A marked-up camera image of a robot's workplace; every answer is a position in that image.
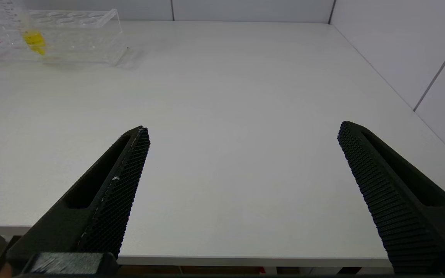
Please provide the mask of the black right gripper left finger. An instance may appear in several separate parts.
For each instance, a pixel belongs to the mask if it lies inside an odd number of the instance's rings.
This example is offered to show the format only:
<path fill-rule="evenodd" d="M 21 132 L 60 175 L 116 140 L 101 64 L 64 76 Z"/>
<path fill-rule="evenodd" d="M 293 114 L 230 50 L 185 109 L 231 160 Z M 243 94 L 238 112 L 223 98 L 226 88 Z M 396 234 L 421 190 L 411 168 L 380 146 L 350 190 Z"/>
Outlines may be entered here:
<path fill-rule="evenodd" d="M 149 147 L 141 125 L 122 134 L 9 248 L 14 272 L 43 252 L 106 252 L 117 258 Z"/>

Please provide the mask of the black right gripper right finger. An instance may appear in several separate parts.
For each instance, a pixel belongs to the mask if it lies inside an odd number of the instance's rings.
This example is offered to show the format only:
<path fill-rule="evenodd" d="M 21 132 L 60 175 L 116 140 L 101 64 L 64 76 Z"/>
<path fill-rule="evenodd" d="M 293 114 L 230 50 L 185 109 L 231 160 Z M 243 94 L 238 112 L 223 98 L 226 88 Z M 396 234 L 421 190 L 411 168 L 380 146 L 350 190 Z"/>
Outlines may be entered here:
<path fill-rule="evenodd" d="M 445 275 L 445 191 L 369 129 L 337 140 L 398 275 Z"/>

